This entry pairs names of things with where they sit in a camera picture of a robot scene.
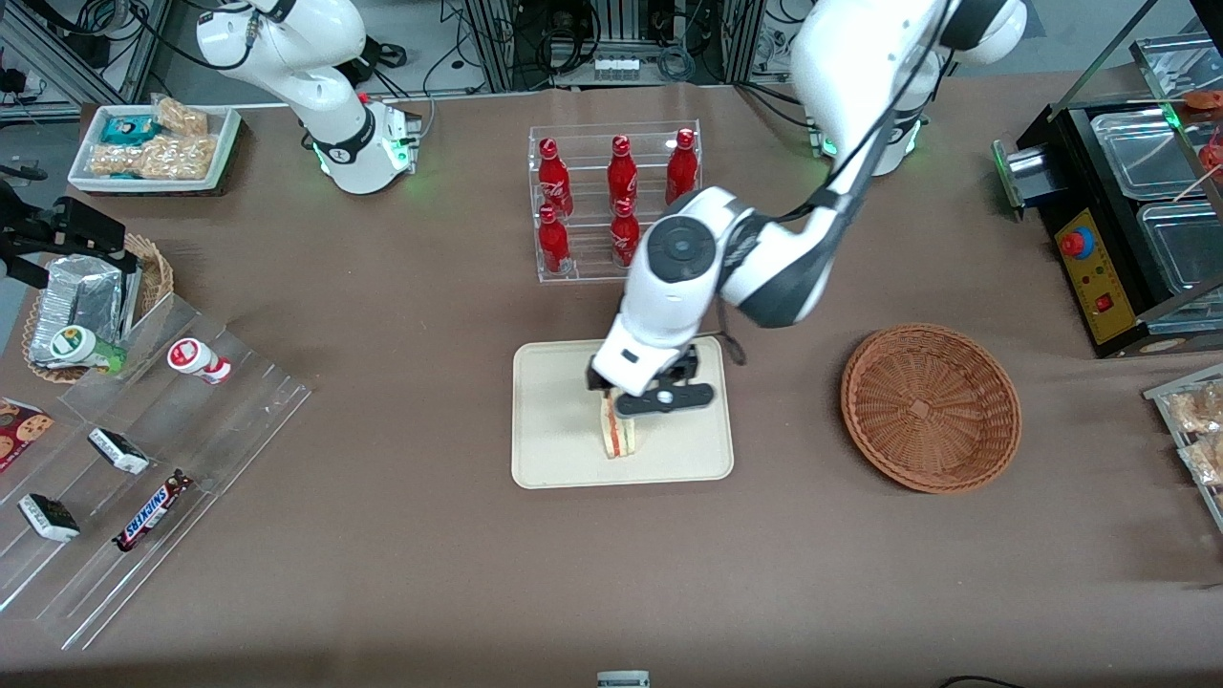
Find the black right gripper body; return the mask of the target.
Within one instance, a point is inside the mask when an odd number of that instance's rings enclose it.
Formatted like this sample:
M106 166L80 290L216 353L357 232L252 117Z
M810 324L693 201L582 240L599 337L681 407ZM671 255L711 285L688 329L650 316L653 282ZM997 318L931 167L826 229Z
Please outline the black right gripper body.
M50 208L26 204L13 188L1 183L1 277L31 288L45 288L49 273L28 254L83 254L106 262L125 274L139 269L139 258L125 244L122 222L81 200L61 197Z

